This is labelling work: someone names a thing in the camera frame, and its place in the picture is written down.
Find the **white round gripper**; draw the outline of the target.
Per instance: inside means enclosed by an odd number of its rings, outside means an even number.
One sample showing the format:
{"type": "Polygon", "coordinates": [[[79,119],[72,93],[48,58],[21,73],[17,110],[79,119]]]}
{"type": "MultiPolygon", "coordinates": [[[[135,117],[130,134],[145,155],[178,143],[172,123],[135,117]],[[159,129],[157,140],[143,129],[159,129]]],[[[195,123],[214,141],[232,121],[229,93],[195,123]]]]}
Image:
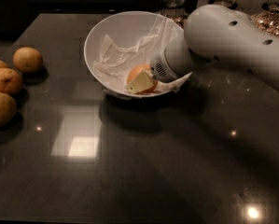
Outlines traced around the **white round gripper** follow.
{"type": "Polygon", "coordinates": [[[127,78],[126,89],[132,94],[144,93],[156,88],[156,79],[163,83],[173,82],[181,78],[183,61],[175,52],[162,49],[150,60],[150,68],[155,78],[148,70],[131,72],[127,78]]]}

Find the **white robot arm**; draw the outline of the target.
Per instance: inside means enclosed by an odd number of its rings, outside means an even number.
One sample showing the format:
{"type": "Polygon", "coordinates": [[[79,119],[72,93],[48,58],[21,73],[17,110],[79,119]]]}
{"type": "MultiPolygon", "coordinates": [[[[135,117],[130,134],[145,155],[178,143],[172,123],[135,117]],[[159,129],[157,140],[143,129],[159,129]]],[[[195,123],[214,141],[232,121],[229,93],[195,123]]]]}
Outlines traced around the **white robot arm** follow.
{"type": "Polygon", "coordinates": [[[150,68],[127,84],[137,94],[157,81],[173,82],[216,63],[238,66],[279,91],[279,37],[265,33],[243,12],[218,5],[195,9],[184,32],[150,60],[150,68]]]}

